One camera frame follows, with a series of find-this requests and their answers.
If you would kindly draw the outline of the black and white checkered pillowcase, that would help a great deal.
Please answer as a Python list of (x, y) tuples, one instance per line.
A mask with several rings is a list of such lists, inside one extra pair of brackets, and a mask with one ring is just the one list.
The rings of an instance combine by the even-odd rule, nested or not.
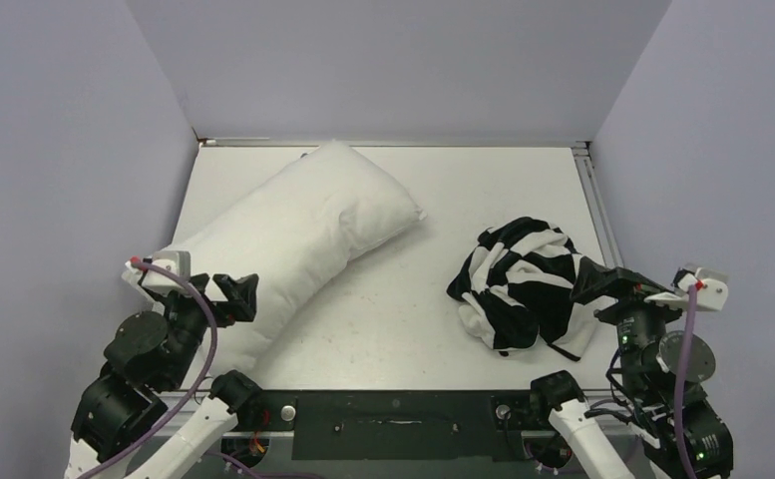
[(446, 293), (465, 331), (488, 348), (508, 354), (543, 344), (578, 362), (598, 322), (573, 294), (605, 270), (558, 226), (520, 217), (478, 235)]

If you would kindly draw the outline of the aluminium frame rail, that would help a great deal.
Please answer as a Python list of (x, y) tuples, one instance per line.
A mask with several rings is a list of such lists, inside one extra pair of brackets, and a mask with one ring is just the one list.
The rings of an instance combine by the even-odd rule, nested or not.
[(253, 377), (275, 389), (493, 390), (569, 371), (605, 394), (615, 349), (600, 325), (583, 359), (538, 345), (502, 357), (461, 327), (447, 283), (483, 230), (521, 217), (561, 227), (579, 251), (621, 264), (587, 146), (364, 142), (355, 149), (404, 185), (426, 212), (416, 226), (354, 260), (263, 354)]

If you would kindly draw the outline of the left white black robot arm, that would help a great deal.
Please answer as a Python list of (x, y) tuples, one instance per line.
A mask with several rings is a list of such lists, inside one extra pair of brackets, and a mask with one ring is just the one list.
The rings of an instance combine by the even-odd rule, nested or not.
[(147, 265), (139, 289), (161, 311), (127, 317), (104, 350), (99, 376), (84, 390), (71, 424), (68, 478), (125, 478), (137, 450), (187, 405), (209, 372), (219, 332), (257, 313), (259, 277), (180, 276), (152, 286), (163, 270)]

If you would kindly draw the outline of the white pillow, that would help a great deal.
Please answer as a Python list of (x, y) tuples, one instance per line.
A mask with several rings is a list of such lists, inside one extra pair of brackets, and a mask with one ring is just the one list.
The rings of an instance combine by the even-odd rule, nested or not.
[(286, 165), (192, 236), (153, 257), (190, 257), (192, 274), (257, 274), (256, 317), (218, 334), (209, 375), (250, 371), (286, 324), (354, 259), (426, 216), (364, 155), (326, 143)]

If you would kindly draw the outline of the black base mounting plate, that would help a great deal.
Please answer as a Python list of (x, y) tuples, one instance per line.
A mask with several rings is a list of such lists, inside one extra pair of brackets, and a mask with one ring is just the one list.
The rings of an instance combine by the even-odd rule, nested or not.
[(519, 461), (554, 434), (528, 389), (265, 390), (234, 430), (289, 433), (295, 460)]

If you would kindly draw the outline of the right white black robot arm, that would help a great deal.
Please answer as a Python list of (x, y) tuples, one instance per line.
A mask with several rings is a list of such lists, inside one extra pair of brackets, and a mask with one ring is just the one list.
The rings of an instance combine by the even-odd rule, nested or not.
[(694, 332), (697, 313), (722, 310), (728, 296), (727, 275), (704, 266), (680, 268), (665, 287), (632, 270), (583, 258), (571, 299), (613, 301), (594, 316), (616, 332), (617, 349), (605, 373), (617, 394), (616, 407), (589, 406), (574, 377), (559, 371), (532, 381), (530, 418), (552, 427), (590, 478), (632, 475), (598, 424), (602, 416), (639, 438), (657, 478), (729, 477), (733, 438), (703, 388), (716, 359)]

